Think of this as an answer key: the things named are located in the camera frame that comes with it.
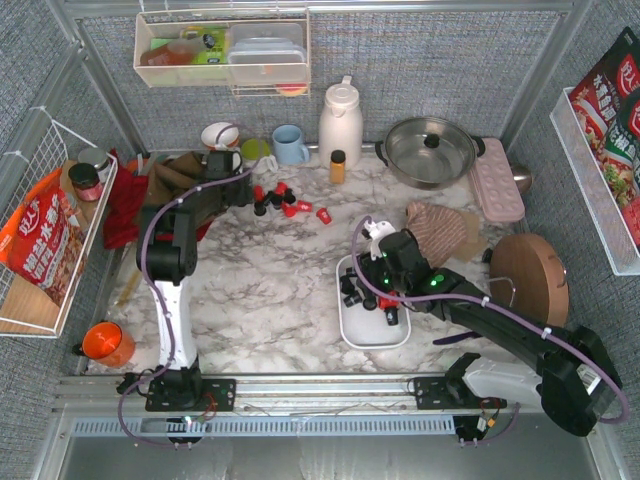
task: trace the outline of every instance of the striped towel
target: striped towel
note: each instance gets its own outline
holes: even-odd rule
[[[455,210],[411,202],[407,215],[407,228],[415,235],[420,253],[432,268],[441,267],[467,241],[464,219]]]

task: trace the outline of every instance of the wooden plank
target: wooden plank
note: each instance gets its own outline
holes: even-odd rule
[[[0,317],[53,328],[60,308],[35,285],[16,275],[11,283],[7,298],[0,308]],[[0,320],[0,333],[28,335],[51,335],[51,332],[37,327],[28,327]]]

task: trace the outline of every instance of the stainless steel pot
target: stainless steel pot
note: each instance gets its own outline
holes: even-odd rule
[[[422,190],[451,185],[466,175],[476,158],[485,152],[480,137],[436,117],[404,120],[389,131],[384,142],[376,142],[375,147],[378,158],[398,180]]]

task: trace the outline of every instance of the pink ice tray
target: pink ice tray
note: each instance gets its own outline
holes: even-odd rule
[[[490,222],[517,222],[524,217],[524,204],[507,155],[497,138],[483,140],[487,151],[469,172],[476,201]]]

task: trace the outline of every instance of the white thermos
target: white thermos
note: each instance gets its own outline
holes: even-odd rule
[[[320,115],[318,150],[322,165],[329,167],[331,152],[342,150],[346,155],[345,169],[360,161],[362,154],[362,112],[360,94],[351,85],[351,77],[328,88],[324,109]]]

